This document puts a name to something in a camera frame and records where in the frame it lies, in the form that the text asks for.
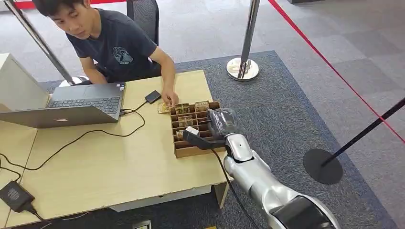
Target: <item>gray laptop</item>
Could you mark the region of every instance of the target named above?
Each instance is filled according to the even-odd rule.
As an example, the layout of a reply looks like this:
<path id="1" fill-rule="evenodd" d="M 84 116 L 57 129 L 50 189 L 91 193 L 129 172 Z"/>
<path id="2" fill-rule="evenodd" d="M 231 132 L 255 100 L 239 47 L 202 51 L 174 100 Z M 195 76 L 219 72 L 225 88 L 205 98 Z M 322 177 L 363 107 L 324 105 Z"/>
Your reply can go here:
<path id="1" fill-rule="evenodd" d="M 1 112 L 0 120 L 38 129 L 114 123 L 124 91 L 125 83 L 57 87 L 47 108 Z"/>

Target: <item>table leg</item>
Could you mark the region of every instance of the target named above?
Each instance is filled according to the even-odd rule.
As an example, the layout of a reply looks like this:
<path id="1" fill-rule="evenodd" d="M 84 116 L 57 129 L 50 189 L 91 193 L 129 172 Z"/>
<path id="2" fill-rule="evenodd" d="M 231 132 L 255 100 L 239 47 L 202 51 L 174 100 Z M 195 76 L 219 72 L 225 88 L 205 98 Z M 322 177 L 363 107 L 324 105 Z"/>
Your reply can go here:
<path id="1" fill-rule="evenodd" d="M 214 185 L 216 199 L 218 201 L 219 209 L 224 206 L 226 194 L 228 194 L 229 185 L 227 182 Z"/>

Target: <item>laptop keyboard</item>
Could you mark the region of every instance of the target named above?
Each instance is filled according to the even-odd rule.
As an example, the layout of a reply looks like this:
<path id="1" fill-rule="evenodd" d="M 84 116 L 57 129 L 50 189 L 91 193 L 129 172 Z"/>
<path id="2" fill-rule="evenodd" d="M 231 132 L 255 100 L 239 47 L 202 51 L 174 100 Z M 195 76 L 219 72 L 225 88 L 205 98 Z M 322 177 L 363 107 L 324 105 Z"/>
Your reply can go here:
<path id="1" fill-rule="evenodd" d="M 78 99 L 78 100 L 61 100 L 49 104 L 49 108 L 54 107 L 80 107 L 94 106 L 106 114 L 115 114 L 119 110 L 119 97 L 102 98 L 102 99 Z"/>

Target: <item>stanchion base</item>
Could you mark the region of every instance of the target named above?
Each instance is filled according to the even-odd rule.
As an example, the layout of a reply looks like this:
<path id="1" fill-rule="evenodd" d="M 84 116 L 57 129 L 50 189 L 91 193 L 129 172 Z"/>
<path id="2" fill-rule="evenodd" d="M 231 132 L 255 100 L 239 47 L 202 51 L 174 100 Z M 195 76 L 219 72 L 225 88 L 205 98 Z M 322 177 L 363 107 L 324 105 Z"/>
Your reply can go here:
<path id="1" fill-rule="evenodd" d="M 241 64 L 241 58 L 234 58 L 228 62 L 226 65 L 226 70 L 228 71 L 228 75 L 238 81 L 250 81 L 256 78 L 256 76 L 259 74 L 259 65 L 257 65 L 256 62 L 252 60 L 248 60 L 248 66 L 246 67 L 245 74 L 242 76 L 242 78 L 238 78 L 239 74 L 239 69 L 240 69 L 240 64 Z"/>
<path id="2" fill-rule="evenodd" d="M 87 76 L 78 76 L 78 77 L 72 77 L 74 83 L 82 83 L 84 81 L 89 80 Z M 60 87 L 68 87 L 71 86 L 70 83 L 67 80 L 63 80 L 62 83 L 59 85 Z"/>
<path id="3" fill-rule="evenodd" d="M 321 164 L 332 154 L 323 149 L 311 149 L 304 155 L 304 168 L 306 172 L 316 181 L 325 185 L 337 184 L 343 177 L 343 168 L 336 158 L 325 167 Z"/>

